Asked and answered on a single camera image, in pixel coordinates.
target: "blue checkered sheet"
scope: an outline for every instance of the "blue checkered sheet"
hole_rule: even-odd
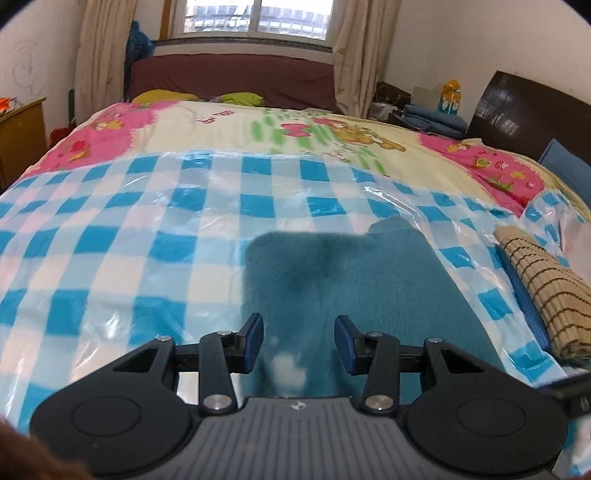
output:
[[[23,180],[0,197],[0,414],[27,431],[50,393],[157,335],[187,343],[238,329],[242,257],[256,236],[364,234],[392,215],[426,236],[510,374],[561,378],[517,306],[493,230],[517,225],[559,254],[570,209],[544,191],[520,220],[297,155],[144,155]],[[196,401],[194,378],[180,393]]]

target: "white curtain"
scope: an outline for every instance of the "white curtain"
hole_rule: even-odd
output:
[[[345,115],[365,118],[383,73],[400,0],[335,0],[331,32],[335,97]]]
[[[123,100],[125,49],[138,0],[87,0],[76,64],[76,123]]]

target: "teal towel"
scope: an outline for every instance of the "teal towel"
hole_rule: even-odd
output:
[[[273,232],[246,249],[244,318],[259,312],[265,339],[245,396],[359,398],[365,376],[350,377],[334,341],[348,315],[361,332],[406,345],[441,337],[502,368],[479,319],[423,234],[400,217],[364,236]],[[402,375],[401,400],[420,394],[418,374]]]

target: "dark red headboard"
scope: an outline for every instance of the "dark red headboard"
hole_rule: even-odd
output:
[[[272,108],[322,108],[338,113],[333,66],[305,59],[242,53],[161,55],[131,68],[129,97],[154,89],[193,93],[207,100],[252,92]]]

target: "blue pillow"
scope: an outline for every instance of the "blue pillow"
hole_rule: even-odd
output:
[[[540,157],[540,164],[557,175],[591,208],[591,166],[553,139]]]

